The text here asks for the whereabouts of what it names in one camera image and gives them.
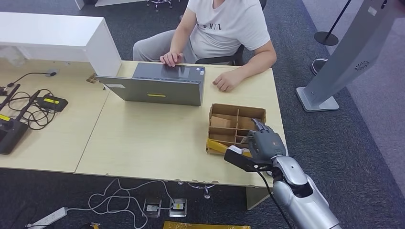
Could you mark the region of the person's right hand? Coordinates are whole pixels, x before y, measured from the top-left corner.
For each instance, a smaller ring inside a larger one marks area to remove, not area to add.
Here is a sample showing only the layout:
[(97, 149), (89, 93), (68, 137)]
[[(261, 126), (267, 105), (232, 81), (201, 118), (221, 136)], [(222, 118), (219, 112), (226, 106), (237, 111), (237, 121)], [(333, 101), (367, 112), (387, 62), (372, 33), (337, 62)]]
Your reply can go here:
[(160, 57), (160, 62), (169, 67), (175, 67), (176, 64), (181, 63), (182, 59), (182, 53), (168, 52)]

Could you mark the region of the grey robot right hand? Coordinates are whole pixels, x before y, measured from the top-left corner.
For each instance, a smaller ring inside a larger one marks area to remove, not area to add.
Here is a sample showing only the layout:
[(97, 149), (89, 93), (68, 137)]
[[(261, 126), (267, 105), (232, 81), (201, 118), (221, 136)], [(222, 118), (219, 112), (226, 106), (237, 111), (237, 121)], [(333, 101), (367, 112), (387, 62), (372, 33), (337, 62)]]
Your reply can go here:
[(271, 127), (251, 118), (255, 130), (249, 130), (241, 143), (247, 144), (252, 158), (262, 161), (272, 161), (277, 156), (287, 156), (286, 147), (278, 133)]

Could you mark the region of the person's left hand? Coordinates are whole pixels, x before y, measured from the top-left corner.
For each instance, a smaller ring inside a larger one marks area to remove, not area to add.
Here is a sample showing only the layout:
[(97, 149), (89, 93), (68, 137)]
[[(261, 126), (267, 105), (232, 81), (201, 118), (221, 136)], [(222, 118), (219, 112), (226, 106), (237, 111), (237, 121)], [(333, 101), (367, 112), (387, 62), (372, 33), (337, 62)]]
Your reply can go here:
[(221, 92), (229, 92), (237, 87), (243, 79), (244, 77), (234, 70), (220, 74), (212, 84)]

